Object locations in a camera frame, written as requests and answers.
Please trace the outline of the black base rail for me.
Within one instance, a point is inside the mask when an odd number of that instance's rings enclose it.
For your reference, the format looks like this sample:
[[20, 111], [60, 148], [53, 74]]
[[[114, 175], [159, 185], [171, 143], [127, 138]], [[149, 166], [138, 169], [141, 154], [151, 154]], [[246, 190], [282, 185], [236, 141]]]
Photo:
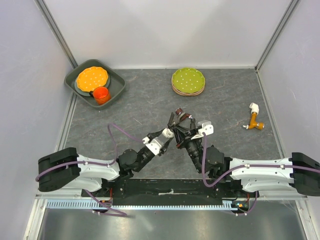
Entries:
[[131, 178], [110, 182], [109, 188], [117, 206], [207, 206], [243, 197], [228, 184], [206, 187], [201, 180], [192, 179]]

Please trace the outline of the orange mug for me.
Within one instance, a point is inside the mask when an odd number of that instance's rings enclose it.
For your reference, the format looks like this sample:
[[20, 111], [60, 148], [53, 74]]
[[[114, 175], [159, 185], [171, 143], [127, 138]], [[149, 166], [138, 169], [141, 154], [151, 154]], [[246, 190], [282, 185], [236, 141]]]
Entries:
[[103, 105], [112, 98], [109, 90], [104, 86], [97, 87], [95, 90], [90, 91], [89, 95], [95, 99], [98, 105]]

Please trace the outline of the grey-green plate under orange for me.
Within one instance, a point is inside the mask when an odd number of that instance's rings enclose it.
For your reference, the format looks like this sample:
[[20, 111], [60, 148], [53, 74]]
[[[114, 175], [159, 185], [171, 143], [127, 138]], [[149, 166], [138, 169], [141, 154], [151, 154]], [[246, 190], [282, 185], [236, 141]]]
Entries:
[[82, 96], [89, 97], [90, 91], [94, 91], [98, 87], [107, 87], [110, 83], [108, 74], [87, 72], [80, 74], [75, 82], [75, 90]]

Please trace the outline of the maroon faucet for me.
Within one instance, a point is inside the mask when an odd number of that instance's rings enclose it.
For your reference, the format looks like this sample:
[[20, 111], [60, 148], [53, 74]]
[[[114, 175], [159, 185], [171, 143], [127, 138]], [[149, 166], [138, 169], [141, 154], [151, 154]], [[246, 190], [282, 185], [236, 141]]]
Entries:
[[185, 111], [183, 111], [181, 108], [177, 108], [175, 110], [175, 114], [177, 115], [177, 119], [178, 121], [181, 123], [184, 120], [186, 120], [187, 118], [192, 119], [192, 115], [189, 113], [186, 113]]

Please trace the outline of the dark green square tray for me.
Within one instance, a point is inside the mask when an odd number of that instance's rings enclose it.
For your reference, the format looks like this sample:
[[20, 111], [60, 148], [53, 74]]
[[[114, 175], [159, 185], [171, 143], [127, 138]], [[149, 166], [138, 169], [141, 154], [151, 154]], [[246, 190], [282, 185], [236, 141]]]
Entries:
[[[102, 105], [98, 105], [98, 103], [90, 95], [83, 96], [76, 90], [75, 82], [78, 75], [83, 70], [89, 67], [102, 67], [108, 73], [109, 79], [106, 84], [106, 88], [110, 92], [111, 99]], [[82, 64], [80, 64], [79, 66], [77, 66], [64, 78], [64, 84], [70, 90], [72, 90], [80, 100], [82, 100], [84, 103], [87, 103], [90, 107], [96, 110], [104, 110], [109, 106], [111, 106], [120, 98], [120, 96], [124, 93], [126, 89], [125, 80], [120, 75], [118, 75], [113, 69], [111, 69], [109, 66], [105, 65], [103, 62], [101, 62], [98, 59], [89, 59], [83, 62]]]

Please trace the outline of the white pvc elbow fitting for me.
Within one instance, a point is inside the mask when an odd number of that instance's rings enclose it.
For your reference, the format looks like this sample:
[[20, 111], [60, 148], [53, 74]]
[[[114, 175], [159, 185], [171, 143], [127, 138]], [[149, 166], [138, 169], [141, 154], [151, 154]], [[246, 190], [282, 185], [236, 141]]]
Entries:
[[169, 128], [164, 128], [161, 134], [167, 139], [171, 139], [175, 136], [174, 132], [171, 131]]

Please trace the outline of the orange faucet with white elbow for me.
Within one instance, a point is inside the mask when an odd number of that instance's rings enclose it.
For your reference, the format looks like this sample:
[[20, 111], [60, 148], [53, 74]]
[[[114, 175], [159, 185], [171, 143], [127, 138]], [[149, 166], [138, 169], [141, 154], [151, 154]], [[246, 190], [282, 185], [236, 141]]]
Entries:
[[258, 129], [258, 130], [262, 130], [264, 129], [265, 127], [265, 124], [263, 122], [258, 122], [257, 121], [257, 116], [260, 112], [260, 109], [259, 109], [259, 105], [252, 102], [250, 105], [249, 105], [249, 108], [251, 109], [251, 118], [250, 118], [250, 121], [249, 121], [249, 124], [247, 125], [243, 125], [242, 127], [246, 130], [251, 130], [251, 129]]

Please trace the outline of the green polka dot plate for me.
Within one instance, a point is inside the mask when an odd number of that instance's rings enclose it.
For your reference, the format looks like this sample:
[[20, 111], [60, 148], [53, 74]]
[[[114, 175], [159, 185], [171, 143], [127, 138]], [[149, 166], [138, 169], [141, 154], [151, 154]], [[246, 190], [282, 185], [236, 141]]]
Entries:
[[195, 93], [205, 86], [205, 83], [202, 72], [191, 67], [176, 70], [171, 78], [171, 84], [183, 93]]

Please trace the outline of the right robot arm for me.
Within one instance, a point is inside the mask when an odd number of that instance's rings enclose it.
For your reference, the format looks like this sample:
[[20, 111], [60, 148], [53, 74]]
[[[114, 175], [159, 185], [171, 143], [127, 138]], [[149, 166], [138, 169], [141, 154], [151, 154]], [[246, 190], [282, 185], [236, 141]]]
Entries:
[[206, 187], [225, 184], [240, 197], [258, 191], [290, 191], [311, 197], [320, 195], [320, 164], [301, 152], [271, 160], [246, 160], [226, 157], [216, 147], [207, 146], [214, 132], [210, 121], [196, 123], [194, 118], [170, 120], [178, 149], [186, 149], [195, 169], [202, 174]]

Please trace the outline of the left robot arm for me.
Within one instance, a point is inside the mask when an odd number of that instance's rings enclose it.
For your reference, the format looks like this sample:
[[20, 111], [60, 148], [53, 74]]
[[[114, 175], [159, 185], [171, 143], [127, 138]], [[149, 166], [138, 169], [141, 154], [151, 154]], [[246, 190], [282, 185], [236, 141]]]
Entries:
[[106, 196], [110, 185], [106, 181], [133, 177], [155, 156], [164, 154], [174, 133], [164, 128], [142, 139], [139, 151], [127, 149], [114, 160], [100, 160], [77, 153], [68, 147], [38, 160], [38, 176], [35, 178], [40, 192], [53, 192], [61, 188], [83, 189], [99, 197]]

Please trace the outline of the dark grey metal faucet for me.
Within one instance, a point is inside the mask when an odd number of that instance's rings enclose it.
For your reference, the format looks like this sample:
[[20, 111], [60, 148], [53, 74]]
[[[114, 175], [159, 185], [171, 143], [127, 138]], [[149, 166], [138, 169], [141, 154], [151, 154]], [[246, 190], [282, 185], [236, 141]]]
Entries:
[[178, 126], [181, 122], [181, 113], [177, 114], [176, 112], [171, 112], [170, 117], [169, 117], [169, 121], [167, 124], [167, 128], [168, 129], [173, 129], [176, 126]]

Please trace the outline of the orange polka dot plate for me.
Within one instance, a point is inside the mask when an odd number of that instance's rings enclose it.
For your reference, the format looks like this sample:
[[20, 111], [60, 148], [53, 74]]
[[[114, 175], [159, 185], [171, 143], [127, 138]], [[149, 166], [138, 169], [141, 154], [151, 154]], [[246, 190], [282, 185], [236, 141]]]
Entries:
[[109, 81], [108, 72], [99, 66], [83, 70], [76, 79], [76, 86], [83, 92], [89, 93], [98, 87], [105, 86]]

